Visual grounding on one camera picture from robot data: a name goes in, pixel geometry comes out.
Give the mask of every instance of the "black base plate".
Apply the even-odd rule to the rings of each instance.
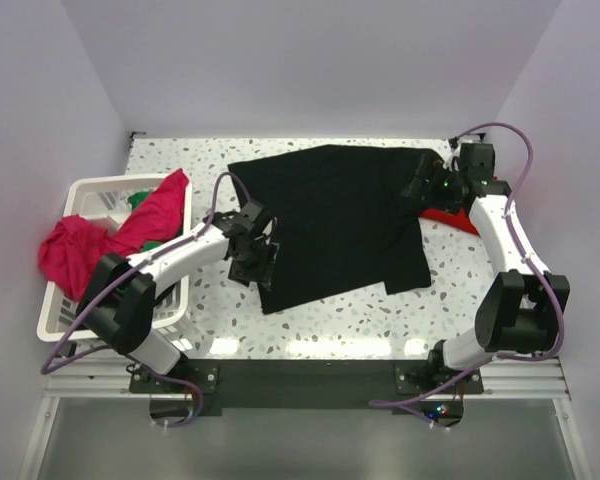
[[[192,380],[205,395],[204,415],[224,408],[366,409],[369,401],[406,400],[419,393],[402,372],[420,360],[189,360]],[[156,381],[144,371],[132,377],[129,391],[185,393],[181,385]],[[477,381],[462,381],[465,395],[479,394]],[[446,393],[453,394],[455,387]]]

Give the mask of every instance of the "pink cloth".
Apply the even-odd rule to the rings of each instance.
[[[64,217],[40,245],[38,267],[69,298],[80,300],[103,255],[115,252],[126,257],[149,240],[164,242],[177,235],[188,184],[182,169],[173,172],[114,235],[78,215]]]

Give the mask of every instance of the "green object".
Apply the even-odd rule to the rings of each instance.
[[[157,242],[155,240],[149,240],[147,243],[145,243],[142,248],[140,249],[141,252],[146,252],[148,250],[152,250],[156,247],[159,247],[160,245],[162,245],[162,242]]]
[[[131,205],[131,211],[133,212],[136,208],[140,206],[142,202],[144,202],[149,195],[151,195],[152,191],[149,192],[138,192],[134,193],[127,200],[129,205]]]
[[[151,195],[153,191],[150,190],[148,192],[138,192],[138,193],[134,193],[133,195],[131,195],[129,197],[129,199],[127,200],[129,202],[129,205],[131,205],[131,211],[133,212],[136,208],[138,208],[140,206],[140,204],[142,202],[144,202],[147,197],[149,195]],[[157,242],[155,240],[149,240],[148,242],[146,242],[142,248],[140,249],[141,252],[146,252],[148,250],[152,250],[156,247],[159,247],[160,245],[162,245],[163,242]]]

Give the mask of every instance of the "black t-shirt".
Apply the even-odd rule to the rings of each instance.
[[[430,286],[422,207],[400,196],[423,155],[438,158],[426,149],[325,145],[229,165],[278,219],[263,313],[378,282],[388,294]]]

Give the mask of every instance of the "white tabletop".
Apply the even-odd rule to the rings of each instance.
[[[324,144],[431,148],[442,140],[396,139],[136,139],[127,173],[182,168],[194,189],[194,223],[205,215],[216,177],[227,164]],[[218,209],[239,208],[228,179]],[[272,315],[262,315],[255,285],[227,279],[229,264],[192,272],[192,327],[181,346],[192,358],[423,358],[440,339],[473,326],[475,311],[493,274],[482,241],[455,228],[420,220],[433,285],[386,295],[371,285]]]

